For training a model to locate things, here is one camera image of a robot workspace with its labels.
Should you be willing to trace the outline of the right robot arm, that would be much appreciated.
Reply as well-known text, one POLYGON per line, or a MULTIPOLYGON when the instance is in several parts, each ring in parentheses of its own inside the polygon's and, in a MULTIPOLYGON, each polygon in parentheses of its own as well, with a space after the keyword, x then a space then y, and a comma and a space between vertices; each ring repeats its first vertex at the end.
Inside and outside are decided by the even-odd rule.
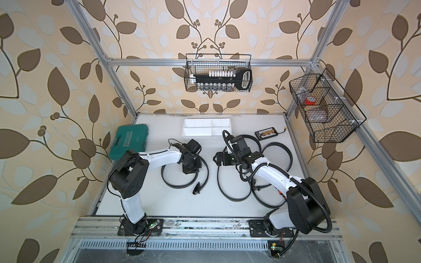
POLYGON ((240 179, 251 189, 254 188, 254 178, 260 177, 284 197, 283 204, 272 207, 273 210, 263 219, 263 228, 268 236, 277 236, 286 228, 303 234, 313 230, 321 233, 332 231, 330 209, 314 179, 292 175, 288 169, 271 163, 263 150, 251 151, 244 136, 234 137, 224 130, 222 137, 225 149, 213 158, 218 167, 235 166, 240 179))

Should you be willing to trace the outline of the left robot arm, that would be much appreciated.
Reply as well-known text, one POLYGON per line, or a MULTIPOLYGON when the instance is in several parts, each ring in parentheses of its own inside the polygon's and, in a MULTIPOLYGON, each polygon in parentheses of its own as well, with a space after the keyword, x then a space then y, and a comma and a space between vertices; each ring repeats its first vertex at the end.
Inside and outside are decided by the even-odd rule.
POLYGON ((184 174, 198 175, 204 162, 200 158, 202 146, 194 139, 188 143, 171 144, 169 148, 152 152, 128 150, 117 162, 109 176, 113 195, 120 198, 124 211, 122 227, 141 235, 157 227, 158 220, 149 223, 143 210, 140 190, 149 171, 169 164, 180 164, 184 174))

